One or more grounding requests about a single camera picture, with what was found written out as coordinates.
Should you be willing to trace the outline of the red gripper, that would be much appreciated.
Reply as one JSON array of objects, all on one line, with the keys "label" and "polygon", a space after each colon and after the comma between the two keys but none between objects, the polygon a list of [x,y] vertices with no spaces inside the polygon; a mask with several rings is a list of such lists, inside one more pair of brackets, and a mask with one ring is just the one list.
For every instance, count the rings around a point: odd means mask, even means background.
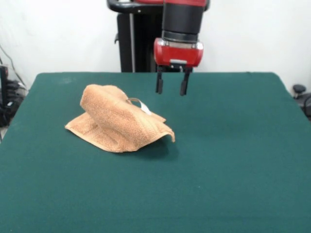
[{"label": "red gripper", "polygon": [[184,69],[184,78],[180,87],[180,95],[187,94],[188,82],[192,67],[198,67],[203,57],[203,43],[179,43],[156,38],[154,41],[154,59],[157,66],[156,90],[158,94],[162,93],[163,66],[182,66]]}]

